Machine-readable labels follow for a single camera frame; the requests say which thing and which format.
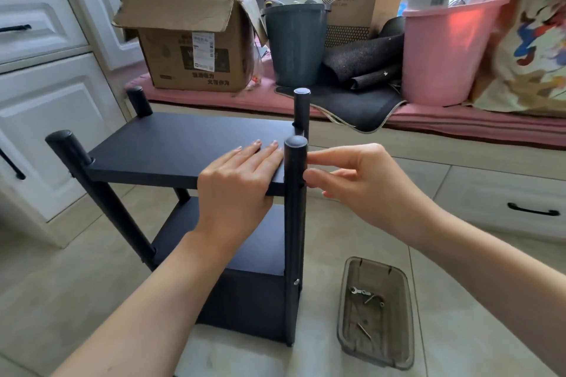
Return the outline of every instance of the person's left hand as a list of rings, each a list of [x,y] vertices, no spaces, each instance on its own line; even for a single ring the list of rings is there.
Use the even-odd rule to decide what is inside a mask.
[[[202,171],[195,231],[236,252],[273,204],[273,197],[265,193],[283,159],[283,150],[277,146],[273,142],[258,152],[258,140],[224,154]]]

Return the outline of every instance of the black shelving unit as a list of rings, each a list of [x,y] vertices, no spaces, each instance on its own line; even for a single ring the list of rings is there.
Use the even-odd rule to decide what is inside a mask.
[[[286,343],[295,339],[305,243],[309,92],[297,90],[295,119],[208,117],[153,113],[141,87],[127,90],[137,117],[86,152],[68,130],[45,141],[108,216],[141,260],[156,269],[196,226],[200,172],[210,162],[256,139],[285,144],[284,163],[267,195],[284,196],[230,261],[197,323]],[[149,242],[109,182],[174,188],[179,202]]]

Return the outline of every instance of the shelf board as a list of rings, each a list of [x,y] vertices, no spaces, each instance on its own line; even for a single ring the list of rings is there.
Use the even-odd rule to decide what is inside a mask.
[[[261,139],[283,147],[295,134],[291,121],[154,112],[134,118],[89,154],[94,181],[196,189],[199,173],[224,153]],[[267,195],[283,196],[283,166]]]
[[[177,203],[171,215],[153,240],[155,261],[163,262],[192,231],[199,220],[199,198]],[[256,231],[244,242],[227,268],[253,273],[283,276],[285,271],[285,207],[274,204]]]

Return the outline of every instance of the gray trash can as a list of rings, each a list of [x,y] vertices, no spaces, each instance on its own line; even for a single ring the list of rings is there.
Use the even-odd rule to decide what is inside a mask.
[[[309,3],[272,6],[262,11],[278,85],[314,85],[324,55],[329,10],[327,5]]]

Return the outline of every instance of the transparent gray plastic container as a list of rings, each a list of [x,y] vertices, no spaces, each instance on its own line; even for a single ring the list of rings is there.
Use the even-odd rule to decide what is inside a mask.
[[[352,294],[351,287],[375,295]],[[358,326],[371,336],[371,339]],[[342,350],[382,367],[408,370],[414,362],[413,311],[407,276],[400,269],[369,259],[348,258],[338,312]]]
[[[314,85],[324,55],[330,7],[307,3],[265,8],[275,81],[283,87]]]

